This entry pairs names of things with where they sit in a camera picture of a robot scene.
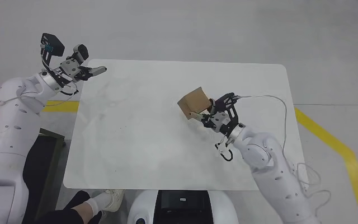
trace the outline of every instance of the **person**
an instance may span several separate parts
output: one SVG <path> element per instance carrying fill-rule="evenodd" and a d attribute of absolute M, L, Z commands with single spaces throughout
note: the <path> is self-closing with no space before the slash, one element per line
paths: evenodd
<path fill-rule="evenodd" d="M 116 212 L 121 206 L 124 190 L 106 190 L 91 198 L 80 190 L 63 210 L 46 213 L 35 224 L 98 224 L 102 211 Z"/>

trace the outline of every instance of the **black hook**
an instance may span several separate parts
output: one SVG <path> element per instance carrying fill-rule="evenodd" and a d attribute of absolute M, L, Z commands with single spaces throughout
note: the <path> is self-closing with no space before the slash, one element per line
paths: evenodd
<path fill-rule="evenodd" d="M 215 148 L 217 150 L 219 150 L 219 146 L 220 146 L 221 143 L 217 143 L 215 144 Z M 233 159 L 233 152 L 231 150 L 229 150 L 230 152 L 230 158 L 226 158 L 222 153 L 220 153 L 220 155 L 222 156 L 222 158 L 224 158 L 226 161 L 230 162 L 232 159 Z"/>
<path fill-rule="evenodd" d="M 230 156 L 231 158 L 227 159 L 222 153 L 220 153 L 220 155 L 222 156 L 222 158 L 224 158 L 226 161 L 230 162 L 233 159 L 233 152 L 231 150 L 229 150 L 230 152 Z"/>

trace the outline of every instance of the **cable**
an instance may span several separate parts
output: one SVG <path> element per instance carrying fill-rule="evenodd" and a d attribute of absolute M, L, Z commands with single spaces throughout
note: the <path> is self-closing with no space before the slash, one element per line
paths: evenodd
<path fill-rule="evenodd" d="M 63 102 L 60 102 L 60 103 L 58 103 L 58 104 L 47 105 L 47 106 L 58 106 L 58 105 L 60 105 L 60 104 L 63 104 L 63 103 L 65 103 L 65 102 L 69 101 L 69 100 L 74 96 L 74 94 L 75 94 L 76 92 L 78 92 L 78 87 L 77 87 L 76 83 L 74 83 L 74 82 L 71 82 L 71 83 L 73 83 L 73 84 L 75 85 L 75 87 L 76 87 L 75 90 L 73 89 L 72 86 L 68 86 L 68 85 L 65 85 L 65 86 L 68 86 L 68 87 L 71 88 L 71 90 L 74 90 L 73 93 L 72 93 L 72 96 L 70 96 L 69 98 L 67 98 L 67 99 L 66 99 L 65 101 L 63 101 Z"/>
<path fill-rule="evenodd" d="M 6 103 L 8 103 L 8 102 L 10 102 L 10 101 L 12 101 L 12 100 L 21 99 L 21 98 L 31 98 L 31 99 L 34 99 L 34 100 L 38 101 L 42 106 L 45 106 L 40 100 L 38 100 L 38 99 L 36 99 L 36 98 L 34 98 L 34 97 L 31 97 L 31 96 L 19 96 L 19 97 L 14 97 L 14 98 L 8 99 L 8 100 L 6 100 L 6 101 L 1 101 L 1 100 L 0 100 L 0 106 L 5 105 Z"/>
<path fill-rule="evenodd" d="M 280 100 L 280 101 L 284 104 L 284 106 L 285 106 L 285 121 L 284 121 L 284 143 L 283 143 L 283 146 L 282 146 L 282 155 L 283 155 L 284 159 L 286 160 L 287 165 L 289 166 L 289 164 L 288 164 L 288 162 L 287 162 L 287 158 L 286 158 L 286 156 L 285 156 L 285 151 L 284 151 L 284 150 L 285 150 L 285 145 L 286 145 L 286 137 L 287 137 L 287 136 L 286 136 L 286 126 L 287 126 L 287 106 L 286 106 L 286 103 L 285 103 L 281 98 L 279 98 L 279 97 L 277 97 L 277 96 L 272 96 L 272 95 L 239 96 L 238 99 L 241 99 L 241 98 L 249 98 L 249 97 L 271 97 L 271 98 Z M 318 182 L 315 183 L 315 184 L 310 184 L 310 183 L 307 183 L 307 182 L 303 181 L 302 179 L 300 179 L 300 177 L 299 177 L 299 169 L 298 169 L 298 168 L 299 168 L 299 165 L 304 165 L 306 168 L 311 169 L 311 170 L 318 176 Z M 306 163 L 303 163 L 303 162 L 297 163 L 297 176 L 296 176 L 296 178 L 297 178 L 297 181 L 299 182 L 299 184 L 300 184 L 300 186 L 301 186 L 301 190 L 302 190 L 302 192 L 303 192 L 303 194 L 304 194 L 304 196 L 305 196 L 306 198 L 311 198 L 313 195 L 319 194 L 319 193 L 323 193 L 323 192 L 328 193 L 328 198 L 327 198 L 327 200 L 326 200 L 325 202 L 323 202 L 322 204 L 320 204 L 320 205 L 319 205 L 317 208 L 315 208 L 315 210 L 314 210 L 314 215 L 317 217 L 318 210 L 319 210 L 320 208 L 322 208 L 323 206 L 325 206 L 325 205 L 331 200 L 331 197 L 332 197 L 331 191 L 329 191 L 329 190 L 318 190 L 318 191 L 316 191 L 316 192 L 313 192 L 313 193 L 310 194 L 310 195 L 306 195 L 306 194 L 305 194 L 305 192 L 304 192 L 304 190 L 303 190 L 304 188 L 303 188 L 302 184 L 307 184 L 307 185 L 310 185 L 310 186 L 314 186 L 314 185 L 319 185 L 319 184 L 321 184 L 321 181 L 322 181 L 320 174 L 319 174 L 317 171 L 315 171 L 312 167 L 310 167 L 309 165 L 307 165 Z"/>
<path fill-rule="evenodd" d="M 46 62 L 45 62 L 45 60 L 43 59 L 43 55 L 41 55 L 41 60 L 42 60 L 42 62 L 43 62 L 43 64 L 44 64 L 44 66 L 45 67 L 47 67 L 49 70 L 53 70 L 51 67 L 50 67 L 50 64 L 46 64 Z"/>
<path fill-rule="evenodd" d="M 286 106 L 286 103 L 279 97 L 277 96 L 272 96 L 272 95 L 261 95 L 261 96 L 255 96 L 255 95 L 251 95 L 251 96 L 239 96 L 238 100 L 241 99 L 241 98 L 249 98 L 249 97 L 271 97 L 271 98 L 274 98 L 274 99 L 277 99 L 277 100 L 280 100 L 283 104 L 284 104 L 284 107 L 285 107 L 285 120 L 284 120 L 284 143 L 282 145 L 282 155 L 284 156 L 285 160 L 287 161 L 286 159 L 286 156 L 285 156 L 285 145 L 286 145 L 286 138 L 287 138 L 287 135 L 286 135 L 286 122 L 287 122 L 287 106 Z"/>

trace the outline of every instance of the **yellow floor line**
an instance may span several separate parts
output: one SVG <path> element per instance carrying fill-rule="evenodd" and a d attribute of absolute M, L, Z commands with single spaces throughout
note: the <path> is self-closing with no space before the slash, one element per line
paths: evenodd
<path fill-rule="evenodd" d="M 77 112 L 79 101 L 67 101 L 57 106 L 49 106 L 60 102 L 61 101 L 49 101 L 47 106 L 43 109 L 43 112 Z M 295 112 L 297 121 L 301 125 L 342 156 L 358 203 L 358 162 L 354 152 L 299 109 L 295 108 Z"/>
<path fill-rule="evenodd" d="M 324 130 L 311 118 L 302 113 L 299 109 L 295 108 L 297 121 L 322 140 L 325 144 L 329 145 L 333 150 L 335 150 L 340 156 L 342 156 L 348 176 L 351 180 L 353 192 L 358 203 L 358 162 L 356 156 L 348 146 L 343 144 L 335 136 L 331 135 L 328 131 Z"/>
<path fill-rule="evenodd" d="M 63 101 L 48 101 L 46 107 L 43 109 L 43 112 L 77 112 L 79 101 L 66 101 L 60 104 Z"/>

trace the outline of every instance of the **gray floor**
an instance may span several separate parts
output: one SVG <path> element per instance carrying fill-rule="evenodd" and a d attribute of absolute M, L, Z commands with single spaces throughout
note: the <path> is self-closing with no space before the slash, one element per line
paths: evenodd
<path fill-rule="evenodd" d="M 43 32 L 59 37 L 65 55 L 85 44 L 90 59 L 283 64 L 295 106 L 358 153 L 356 0 L 0 0 L 0 30 L 0 82 L 41 70 Z M 43 128 L 72 138 L 75 114 L 41 116 Z M 356 223 L 357 202 L 342 158 L 302 126 L 299 131 L 306 162 L 332 191 L 319 218 Z M 59 208 L 73 193 L 62 187 Z M 121 218 L 137 193 L 126 194 Z M 259 192 L 228 194 L 240 223 L 280 223 Z"/>

